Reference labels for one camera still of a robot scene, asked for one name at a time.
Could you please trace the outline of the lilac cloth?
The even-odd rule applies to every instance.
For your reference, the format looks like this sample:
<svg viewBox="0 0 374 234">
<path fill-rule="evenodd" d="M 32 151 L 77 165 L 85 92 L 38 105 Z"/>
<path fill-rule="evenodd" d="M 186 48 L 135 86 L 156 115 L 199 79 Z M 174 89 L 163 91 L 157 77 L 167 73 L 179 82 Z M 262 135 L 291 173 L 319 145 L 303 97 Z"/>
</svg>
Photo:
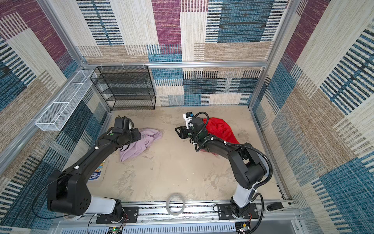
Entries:
<svg viewBox="0 0 374 234">
<path fill-rule="evenodd" d="M 144 128 L 139 130 L 141 139 L 131 143 L 128 149 L 120 151 L 120 161 L 124 162 L 128 159 L 135 158 L 151 147 L 154 141 L 163 137 L 163 133 L 157 129 Z"/>
</svg>

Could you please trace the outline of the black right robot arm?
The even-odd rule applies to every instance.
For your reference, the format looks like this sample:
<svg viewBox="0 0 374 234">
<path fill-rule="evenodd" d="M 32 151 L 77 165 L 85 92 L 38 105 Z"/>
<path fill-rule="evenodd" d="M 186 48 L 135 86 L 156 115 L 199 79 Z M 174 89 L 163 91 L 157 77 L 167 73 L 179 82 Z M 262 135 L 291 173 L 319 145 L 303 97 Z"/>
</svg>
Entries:
<svg viewBox="0 0 374 234">
<path fill-rule="evenodd" d="M 202 118 L 190 117 L 175 131 L 181 139 L 188 138 L 196 152 L 205 150 L 229 161 L 238 184 L 230 208 L 234 218 L 242 218 L 249 214 L 257 189 L 271 180 L 273 167 L 270 159 L 251 144 L 234 144 L 210 134 L 207 123 Z"/>
</svg>

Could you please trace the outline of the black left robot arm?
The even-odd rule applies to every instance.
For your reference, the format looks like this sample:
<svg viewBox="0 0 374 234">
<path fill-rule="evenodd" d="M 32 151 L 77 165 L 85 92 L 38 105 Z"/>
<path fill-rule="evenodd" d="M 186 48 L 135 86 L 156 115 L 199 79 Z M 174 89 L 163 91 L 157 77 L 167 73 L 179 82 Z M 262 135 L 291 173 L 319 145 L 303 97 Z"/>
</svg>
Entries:
<svg viewBox="0 0 374 234">
<path fill-rule="evenodd" d="M 102 134 L 82 158 L 63 172 L 51 174 L 47 186 L 48 210 L 76 216 L 98 214 L 122 218 L 120 200 L 92 195 L 87 182 L 108 156 L 140 139 L 141 134 L 131 119 L 117 117 L 114 127 Z"/>
</svg>

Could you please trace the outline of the red cloth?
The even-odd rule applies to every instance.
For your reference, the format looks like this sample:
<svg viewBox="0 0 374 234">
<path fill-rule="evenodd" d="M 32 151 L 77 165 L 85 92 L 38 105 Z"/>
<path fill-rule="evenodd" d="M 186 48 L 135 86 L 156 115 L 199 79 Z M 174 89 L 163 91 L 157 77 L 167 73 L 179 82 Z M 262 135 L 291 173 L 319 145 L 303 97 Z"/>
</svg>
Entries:
<svg viewBox="0 0 374 234">
<path fill-rule="evenodd" d="M 239 144 L 231 127 L 222 119 L 210 118 L 206 126 L 209 134 L 233 144 Z"/>
</svg>

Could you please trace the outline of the maroon cloth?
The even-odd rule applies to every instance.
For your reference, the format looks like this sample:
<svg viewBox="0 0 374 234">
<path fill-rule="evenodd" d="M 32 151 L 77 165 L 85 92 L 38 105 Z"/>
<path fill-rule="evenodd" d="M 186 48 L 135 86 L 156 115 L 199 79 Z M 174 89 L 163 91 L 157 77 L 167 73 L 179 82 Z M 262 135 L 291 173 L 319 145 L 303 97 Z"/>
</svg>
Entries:
<svg viewBox="0 0 374 234">
<path fill-rule="evenodd" d="M 210 150 L 208 150 L 208 149 L 201 149 L 200 150 L 200 152 L 205 152 L 205 153 L 210 153 L 210 154 L 213 154 L 213 155 L 215 155 L 215 156 L 217 156 L 218 154 L 216 154 L 216 153 L 214 153 L 214 152 L 211 152 Z"/>
</svg>

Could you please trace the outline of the treehouse story book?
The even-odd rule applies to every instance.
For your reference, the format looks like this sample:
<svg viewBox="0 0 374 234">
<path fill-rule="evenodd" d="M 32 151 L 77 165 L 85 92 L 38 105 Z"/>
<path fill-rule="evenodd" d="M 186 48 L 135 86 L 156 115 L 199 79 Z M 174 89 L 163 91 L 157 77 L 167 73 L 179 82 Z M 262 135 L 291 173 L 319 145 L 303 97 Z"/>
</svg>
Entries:
<svg viewBox="0 0 374 234">
<path fill-rule="evenodd" d="M 93 174 L 90 176 L 89 182 L 102 180 L 105 175 L 106 168 L 107 168 L 107 163 L 106 163 L 106 160 L 104 160 L 98 166 L 98 168 L 93 172 Z"/>
</svg>

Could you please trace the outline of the clear tape roll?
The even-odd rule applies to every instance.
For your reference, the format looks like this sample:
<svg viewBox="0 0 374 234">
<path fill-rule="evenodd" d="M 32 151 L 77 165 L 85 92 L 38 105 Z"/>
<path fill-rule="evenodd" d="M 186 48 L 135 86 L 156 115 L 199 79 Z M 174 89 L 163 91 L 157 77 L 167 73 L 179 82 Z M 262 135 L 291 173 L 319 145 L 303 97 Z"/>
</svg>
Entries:
<svg viewBox="0 0 374 234">
<path fill-rule="evenodd" d="M 186 200 L 180 193 L 172 193 L 168 196 L 165 209 L 169 215 L 180 216 L 186 207 Z"/>
</svg>

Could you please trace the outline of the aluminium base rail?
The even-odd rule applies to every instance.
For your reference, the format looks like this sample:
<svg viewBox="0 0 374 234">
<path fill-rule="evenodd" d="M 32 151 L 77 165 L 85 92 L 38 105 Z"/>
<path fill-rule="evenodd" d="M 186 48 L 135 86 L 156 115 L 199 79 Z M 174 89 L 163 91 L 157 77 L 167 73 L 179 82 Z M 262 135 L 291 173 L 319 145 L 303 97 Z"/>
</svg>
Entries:
<svg viewBox="0 0 374 234">
<path fill-rule="evenodd" d="M 154 223 L 161 221 L 218 221 L 218 220 L 258 220 L 265 219 L 269 215 L 283 216 L 296 212 L 296 205 L 293 208 L 283 211 L 268 212 L 266 206 L 286 200 L 265 199 L 264 205 L 259 198 L 252 202 L 246 211 L 241 214 L 234 214 L 230 201 L 208 200 L 208 201 L 186 201 L 184 212 L 177 217 L 167 213 L 166 201 L 156 202 L 124 202 L 122 208 L 128 223 Z"/>
</svg>

